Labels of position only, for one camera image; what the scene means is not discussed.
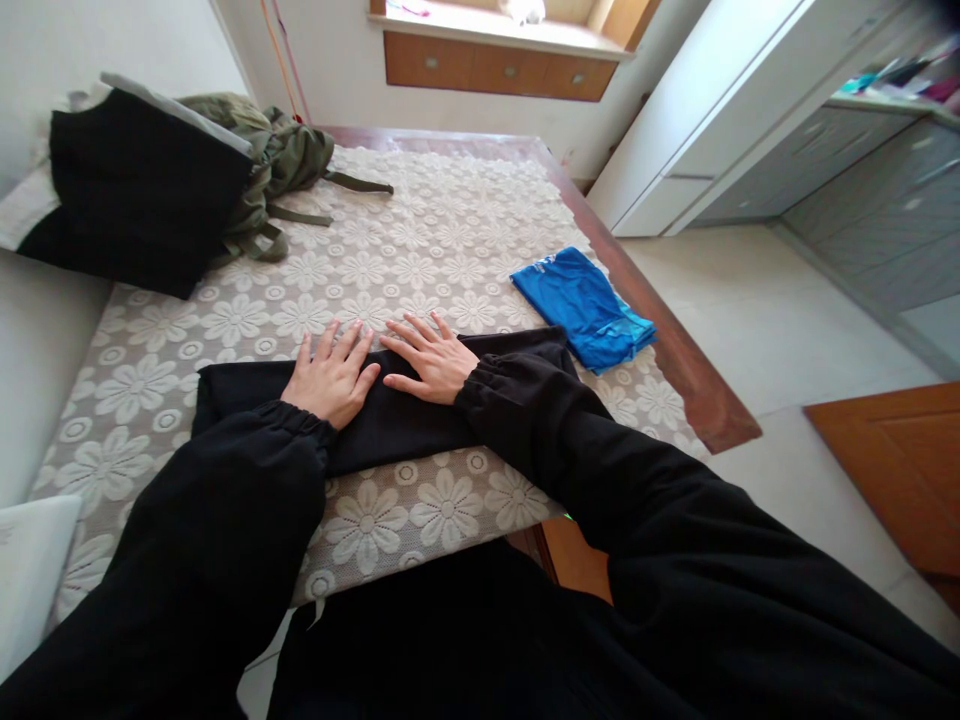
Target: folded black cloth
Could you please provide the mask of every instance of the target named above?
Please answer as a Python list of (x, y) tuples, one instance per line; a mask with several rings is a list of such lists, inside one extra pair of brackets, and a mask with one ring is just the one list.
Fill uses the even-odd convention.
[(53, 113), (50, 132), (61, 205), (17, 252), (190, 297), (223, 253), (253, 161), (123, 90), (83, 112)]
[[(499, 335), (462, 335), (460, 339), (478, 357), (532, 353), (574, 377), (577, 375), (565, 347), (567, 336), (561, 327)], [(338, 435), (336, 450), (327, 465), (328, 477), (481, 444), (470, 425), (452, 407), (426, 403), (391, 390), (381, 382), (390, 373), (419, 379), (402, 357), (383, 350), (370, 353), (364, 367), (370, 363), (380, 364), (380, 376), (370, 389), (363, 409)], [(253, 410), (278, 399), (293, 374), (294, 365), (290, 360), (225, 363), (203, 368), (193, 436), (228, 415)]]

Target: table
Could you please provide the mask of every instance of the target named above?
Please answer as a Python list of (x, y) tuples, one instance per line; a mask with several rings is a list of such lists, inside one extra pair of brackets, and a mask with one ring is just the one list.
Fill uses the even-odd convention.
[[(716, 454), (760, 437), (757, 421), (713, 367), (666, 306), (640, 269), (604, 227), (586, 198), (564, 173), (539, 138), (514, 135), (323, 127), (339, 145), (371, 150), (435, 152), (489, 160), (535, 160), (543, 165), (589, 238), (600, 261), (610, 270), (617, 292), (642, 317), (657, 326), (657, 364), (684, 400), (687, 419), (710, 452)], [(590, 592), (610, 601), (606, 556), (589, 547), (577, 525), (557, 518), (510, 538), (534, 555), (560, 585)]]

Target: white lace tablecloth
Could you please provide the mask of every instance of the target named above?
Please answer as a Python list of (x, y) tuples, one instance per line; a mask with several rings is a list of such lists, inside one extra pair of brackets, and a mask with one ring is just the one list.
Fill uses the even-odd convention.
[[(318, 334), (334, 317), (382, 332), (403, 311), (439, 308), (463, 333), (539, 327), (510, 273), (570, 245), (603, 267), (536, 162), (338, 148), (333, 165), (396, 194), (321, 182), (286, 196), (287, 207), (334, 224), (279, 222), (292, 241), (284, 262), (231, 263), (189, 301), (115, 287), (31, 496), (84, 500), (58, 619), (100, 582), (137, 494), (189, 439), (203, 366), (288, 360), (305, 329)], [(707, 455), (654, 357), (648, 348), (600, 378), (580, 375), (618, 422)], [(365, 470), (326, 490), (294, 605), (561, 512), (482, 447)]]

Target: olive green backpack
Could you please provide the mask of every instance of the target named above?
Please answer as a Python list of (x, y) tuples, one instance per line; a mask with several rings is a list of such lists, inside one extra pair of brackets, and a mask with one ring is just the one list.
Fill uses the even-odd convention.
[[(393, 194), (391, 185), (328, 170), (333, 157), (333, 138), (301, 125), (275, 107), (261, 112), (249, 98), (234, 93), (195, 95), (178, 102), (252, 145), (254, 166), (250, 181), (223, 237), (230, 253), (224, 258), (226, 262), (242, 254), (264, 262), (278, 262), (286, 257), (289, 250), (286, 236), (270, 224), (271, 217), (310, 225), (328, 226), (333, 222), (325, 215), (306, 215), (270, 203), (284, 193), (326, 180), (356, 192)], [(266, 248), (257, 242), (258, 236), (270, 241)]]

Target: elastic cuff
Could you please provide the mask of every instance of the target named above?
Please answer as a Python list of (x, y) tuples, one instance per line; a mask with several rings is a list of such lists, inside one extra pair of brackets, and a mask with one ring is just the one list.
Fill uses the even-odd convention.
[(337, 437), (336, 428), (328, 421), (321, 420), (312, 412), (301, 410), (283, 400), (265, 402), (254, 412), (291, 435), (312, 435), (324, 441), (324, 444), (332, 442)]
[(494, 376), (500, 375), (500, 356), (487, 353), (480, 358), (480, 362), (467, 376), (453, 401), (453, 407), (461, 412), (469, 410), (480, 403), (480, 393), (490, 387)]

